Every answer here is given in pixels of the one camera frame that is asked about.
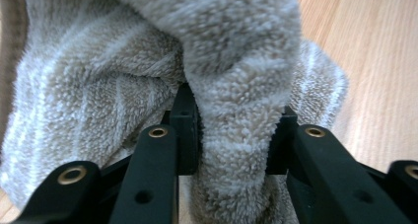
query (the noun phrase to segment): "towel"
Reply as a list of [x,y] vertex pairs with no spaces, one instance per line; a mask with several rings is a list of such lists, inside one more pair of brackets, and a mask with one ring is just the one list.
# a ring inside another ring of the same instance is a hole
[[0,166],[19,208],[62,164],[105,167],[131,154],[131,138],[188,82],[203,122],[200,165],[185,187],[192,219],[297,222],[285,178],[264,173],[270,137],[289,104],[300,123],[330,127],[348,86],[301,39],[297,0],[23,2],[28,33]]

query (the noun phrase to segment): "metal ring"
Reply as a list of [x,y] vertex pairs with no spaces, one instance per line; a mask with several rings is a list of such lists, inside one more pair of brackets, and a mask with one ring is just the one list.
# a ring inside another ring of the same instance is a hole
[[160,137],[164,137],[169,133],[168,130],[166,130],[163,127],[156,127],[150,130],[150,132],[148,132],[148,135],[150,135],[150,137],[154,137],[154,138],[160,138]]
[[[78,172],[79,174],[76,177],[67,178],[67,175],[71,172]],[[86,174],[87,170],[84,166],[70,167],[59,175],[58,183],[63,186],[71,185],[79,182]]]
[[305,129],[305,133],[312,137],[323,137],[325,136],[325,132],[322,129],[316,127],[309,127]]
[[405,172],[415,180],[418,180],[418,166],[409,165],[405,167]]

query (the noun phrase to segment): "round hole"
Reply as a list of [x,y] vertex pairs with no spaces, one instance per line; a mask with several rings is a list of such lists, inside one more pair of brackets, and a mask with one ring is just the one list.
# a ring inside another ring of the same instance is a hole
[[147,190],[141,190],[135,196],[135,201],[140,204],[148,203],[151,200],[153,200],[153,194]]
[[309,127],[305,129],[305,133],[307,133],[309,136],[312,137],[323,137],[325,136],[325,132],[322,129],[315,128],[315,127]]
[[157,127],[157,128],[151,129],[148,135],[150,135],[151,137],[159,138],[159,137],[166,136],[168,133],[169,132],[165,128]]
[[405,167],[405,172],[413,179],[418,180],[418,166],[409,165]]
[[83,166],[70,167],[61,173],[58,177],[58,183],[67,186],[80,181],[87,174],[87,170]]
[[373,203],[373,197],[366,191],[355,190],[353,196],[361,202]]

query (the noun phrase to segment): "wood grain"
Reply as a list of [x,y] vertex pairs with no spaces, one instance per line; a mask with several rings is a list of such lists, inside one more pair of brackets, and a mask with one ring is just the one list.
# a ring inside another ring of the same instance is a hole
[[[418,160],[418,0],[300,0],[303,32],[350,79],[333,132],[354,155],[385,171]],[[0,222],[18,210],[0,191]],[[181,223],[187,223],[184,208]]]

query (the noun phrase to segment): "terry cloth fabric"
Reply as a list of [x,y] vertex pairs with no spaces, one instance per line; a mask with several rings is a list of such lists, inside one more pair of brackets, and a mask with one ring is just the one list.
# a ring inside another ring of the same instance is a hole
[[[343,72],[301,41],[297,0],[1,1],[26,4],[29,23],[19,64],[0,65],[10,73],[2,98],[16,67],[0,185],[18,207],[64,163],[130,154],[129,135],[158,123],[187,81],[204,125],[186,187],[193,219],[297,222],[284,178],[264,174],[270,137],[289,104],[300,123],[329,127],[347,90]],[[8,21],[17,12],[2,10],[3,29],[25,28]]]

